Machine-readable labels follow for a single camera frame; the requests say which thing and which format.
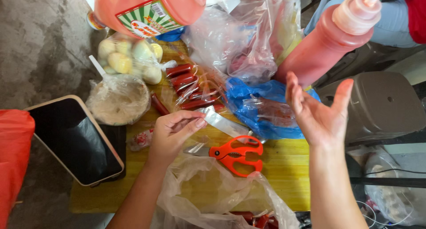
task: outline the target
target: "tabletop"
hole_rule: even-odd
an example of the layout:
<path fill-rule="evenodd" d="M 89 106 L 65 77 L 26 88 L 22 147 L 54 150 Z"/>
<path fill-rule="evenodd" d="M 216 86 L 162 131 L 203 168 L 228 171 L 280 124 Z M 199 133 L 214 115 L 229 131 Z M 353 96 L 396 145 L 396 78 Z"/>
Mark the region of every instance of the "tabletop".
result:
<path fill-rule="evenodd" d="M 162 62 L 176 60 L 178 64 L 188 63 L 179 58 L 177 52 L 170 48 L 168 42 L 158 41 L 158 43 L 164 50 Z M 180 52 L 188 54 L 188 50 L 182 41 L 173 42 L 172 44 Z M 162 91 L 168 89 L 169 84 L 163 77 L 161 83 L 148 85 L 148 87 L 150 91 L 156 92 L 157 96 L 162 100 Z M 150 123 L 154 122 L 159 116 L 160 114 L 151 107 L 137 123 L 127 126 L 127 138 L 131 138 L 150 128 Z M 229 112 L 222 113 L 222 116 L 239 122 Z M 231 139 L 230 136 L 210 125 L 196 133 L 198 137 L 203 135 L 208 135 L 210 140 L 214 142 L 215 145 L 212 146 L 223 145 Z M 144 166 L 148 150 L 148 148 L 145 148 L 138 152 L 132 152 L 129 148 L 126 149 L 126 176 L 123 179 L 101 183 L 94 188 L 81 186 L 74 181 L 71 189 L 69 210 L 73 213 L 114 213 L 125 199 L 136 176 Z M 268 140 L 264 144 L 264 152 L 260 156 L 260 159 L 263 161 L 262 173 L 268 179 L 278 196 L 293 211 L 310 210 L 309 147 L 306 140 Z M 191 191 L 190 188 L 182 188 L 181 195 L 190 199 L 195 205 L 197 205 L 197 202 L 205 204 L 209 203 L 209 198 L 205 197 L 205 192 L 208 191 L 209 188 L 207 187 L 203 191 Z M 235 211 L 247 210 L 250 209 L 235 208 Z"/>

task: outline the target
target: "peeled egg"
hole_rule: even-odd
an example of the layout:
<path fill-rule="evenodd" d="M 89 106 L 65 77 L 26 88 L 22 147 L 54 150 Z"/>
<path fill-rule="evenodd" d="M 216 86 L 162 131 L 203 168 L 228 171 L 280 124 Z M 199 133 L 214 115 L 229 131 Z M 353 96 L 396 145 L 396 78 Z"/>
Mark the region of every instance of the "peeled egg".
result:
<path fill-rule="evenodd" d="M 118 73 L 129 73 L 132 70 L 132 59 L 120 52 L 111 53 L 108 63 Z"/>
<path fill-rule="evenodd" d="M 107 59 L 108 55 L 115 52 L 115 42 L 105 39 L 99 43 L 98 56 L 99 59 Z"/>
<path fill-rule="evenodd" d="M 161 60 L 161 57 L 163 56 L 163 48 L 161 48 L 160 45 L 157 43 L 151 44 L 151 47 L 154 49 L 154 54 L 158 60 Z"/>
<path fill-rule="evenodd" d="M 106 67 L 108 66 L 108 61 L 106 59 L 99 59 L 98 63 L 101 67 Z"/>
<path fill-rule="evenodd" d="M 146 40 L 140 40 L 133 47 L 133 57 L 138 60 L 152 60 L 155 54 Z"/>
<path fill-rule="evenodd" d="M 143 65 L 143 63 L 136 62 L 130 74 L 141 78 L 147 84 L 155 85 L 161 82 L 163 74 L 160 68 L 153 65 Z"/>
<path fill-rule="evenodd" d="M 110 75 L 118 74 L 118 72 L 117 72 L 116 70 L 114 70 L 114 68 L 112 68 L 112 67 L 110 67 L 110 66 L 105 66 L 105 67 L 104 67 L 104 71 L 105 71 L 107 74 L 110 74 Z"/>
<path fill-rule="evenodd" d="M 117 42 L 115 48 L 117 49 L 117 52 L 120 52 L 126 56 L 130 56 L 132 53 L 132 43 L 127 40 L 120 40 Z"/>

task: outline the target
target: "orange scissors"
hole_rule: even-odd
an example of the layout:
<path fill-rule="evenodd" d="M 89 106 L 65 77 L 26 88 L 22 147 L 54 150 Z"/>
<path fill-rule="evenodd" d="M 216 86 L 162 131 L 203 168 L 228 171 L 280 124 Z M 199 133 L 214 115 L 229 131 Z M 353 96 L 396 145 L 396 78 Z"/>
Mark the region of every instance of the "orange scissors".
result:
<path fill-rule="evenodd" d="M 236 147 L 233 148 L 231 143 L 238 139 L 247 139 L 254 140 L 257 142 L 257 147 Z M 225 145 L 220 147 L 203 147 L 204 144 L 195 145 L 192 147 L 188 147 L 184 150 L 184 153 L 197 155 L 197 156 L 211 156 L 221 161 L 231 172 L 240 177 L 247 177 L 248 174 L 242 174 L 237 172 L 234 168 L 234 163 L 239 162 L 242 164 L 254 166 L 255 171 L 262 171 L 262 161 L 247 161 L 245 159 L 245 154 L 247 152 L 255 152 L 258 155 L 262 155 L 263 153 L 263 145 L 260 143 L 259 139 L 249 136 L 249 135 L 241 135 L 236 138 L 231 139 Z"/>

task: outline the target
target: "person's leg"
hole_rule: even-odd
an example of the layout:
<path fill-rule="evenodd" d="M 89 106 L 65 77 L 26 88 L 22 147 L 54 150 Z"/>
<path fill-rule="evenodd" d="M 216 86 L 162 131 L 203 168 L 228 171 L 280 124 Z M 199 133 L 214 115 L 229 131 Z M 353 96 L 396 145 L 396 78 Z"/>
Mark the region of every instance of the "person's leg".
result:
<path fill-rule="evenodd" d="M 305 35 L 308 35 L 310 32 L 312 32 L 312 30 L 315 28 L 315 25 L 317 25 L 317 22 L 320 19 L 322 12 L 325 9 L 327 9 L 331 5 L 340 4 L 344 0 L 341 0 L 338 3 L 336 2 L 334 4 L 329 4 L 330 1 L 332 1 L 332 0 L 321 0 L 317 10 L 315 11 L 314 15 L 312 16 L 311 20 L 309 21 L 309 24 L 306 26 L 306 28 L 304 30 Z"/>
<path fill-rule="evenodd" d="M 381 13 L 382 17 L 375 25 L 370 41 L 399 48 L 419 45 L 413 41 L 408 30 L 408 7 L 405 0 L 383 3 Z"/>

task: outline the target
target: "barcode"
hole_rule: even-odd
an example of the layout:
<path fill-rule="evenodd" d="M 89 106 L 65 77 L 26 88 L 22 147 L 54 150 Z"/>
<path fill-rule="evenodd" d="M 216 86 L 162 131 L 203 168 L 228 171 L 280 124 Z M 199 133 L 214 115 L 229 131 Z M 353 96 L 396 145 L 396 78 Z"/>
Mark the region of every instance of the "barcode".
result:
<path fill-rule="evenodd" d="M 152 10 L 158 14 L 159 17 L 163 17 L 166 15 L 166 13 L 164 12 L 163 7 L 161 6 L 161 4 L 159 2 L 153 3 L 151 5 Z"/>

